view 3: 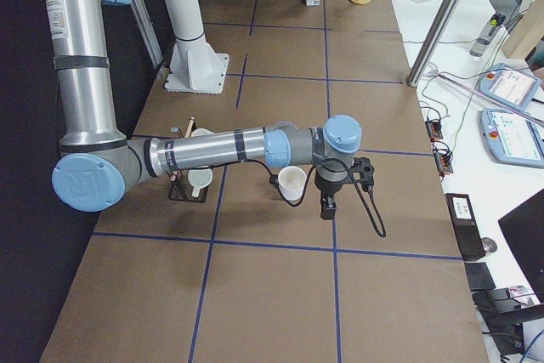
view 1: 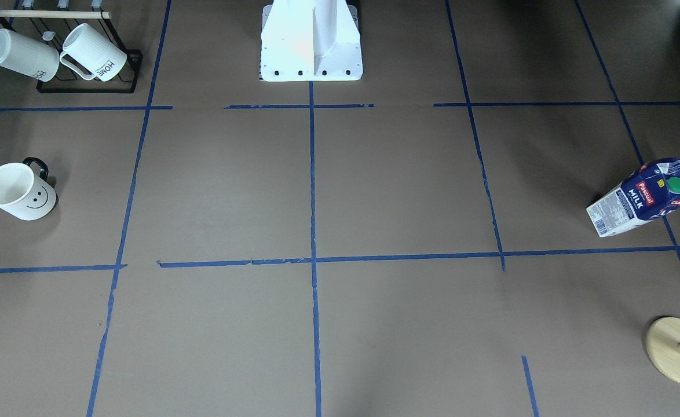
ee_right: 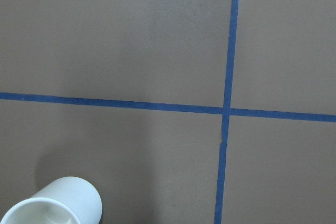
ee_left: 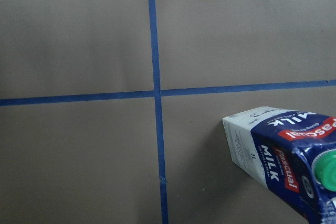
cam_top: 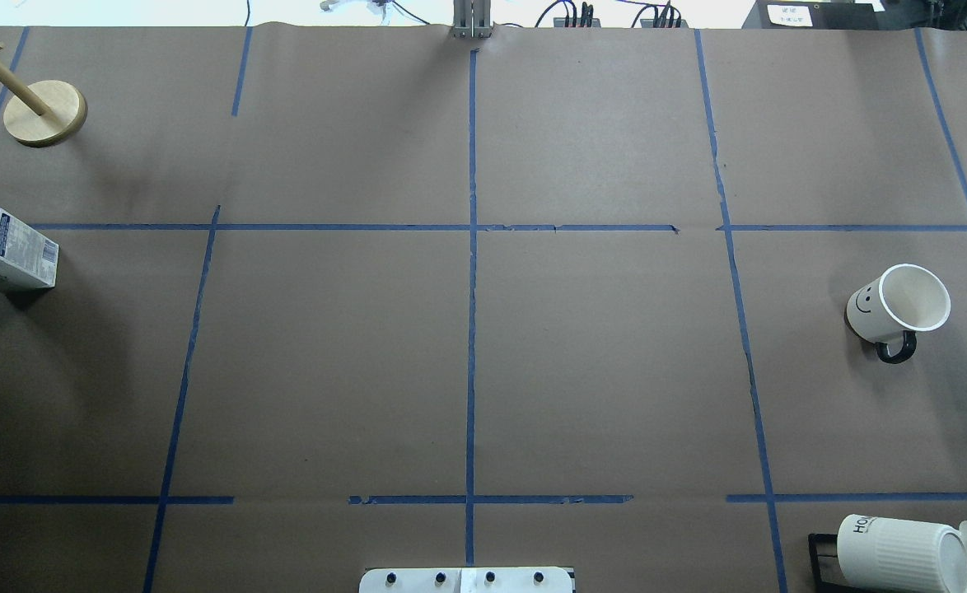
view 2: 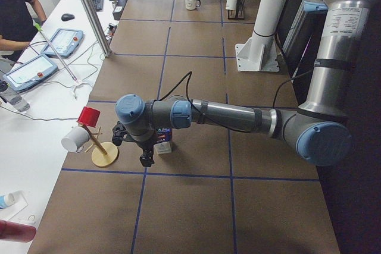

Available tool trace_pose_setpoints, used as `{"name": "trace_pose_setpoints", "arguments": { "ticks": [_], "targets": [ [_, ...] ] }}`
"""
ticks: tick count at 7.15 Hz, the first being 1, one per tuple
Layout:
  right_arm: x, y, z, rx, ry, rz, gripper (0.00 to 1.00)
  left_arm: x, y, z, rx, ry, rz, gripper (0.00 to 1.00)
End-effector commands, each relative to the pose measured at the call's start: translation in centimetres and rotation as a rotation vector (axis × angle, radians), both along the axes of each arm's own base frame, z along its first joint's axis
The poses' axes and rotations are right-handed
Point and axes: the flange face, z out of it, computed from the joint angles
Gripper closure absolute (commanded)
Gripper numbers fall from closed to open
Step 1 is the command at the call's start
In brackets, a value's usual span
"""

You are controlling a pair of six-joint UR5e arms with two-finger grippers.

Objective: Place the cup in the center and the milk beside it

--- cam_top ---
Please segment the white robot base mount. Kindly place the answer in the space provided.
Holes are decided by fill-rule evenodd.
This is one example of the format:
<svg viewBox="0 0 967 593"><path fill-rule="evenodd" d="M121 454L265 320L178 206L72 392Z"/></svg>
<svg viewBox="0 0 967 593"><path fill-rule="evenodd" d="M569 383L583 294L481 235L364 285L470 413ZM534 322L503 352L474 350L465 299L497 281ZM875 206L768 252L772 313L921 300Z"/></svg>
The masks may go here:
<svg viewBox="0 0 967 593"><path fill-rule="evenodd" d="M572 569L539 567L390 567L362 575L359 592L575 592Z"/></svg>

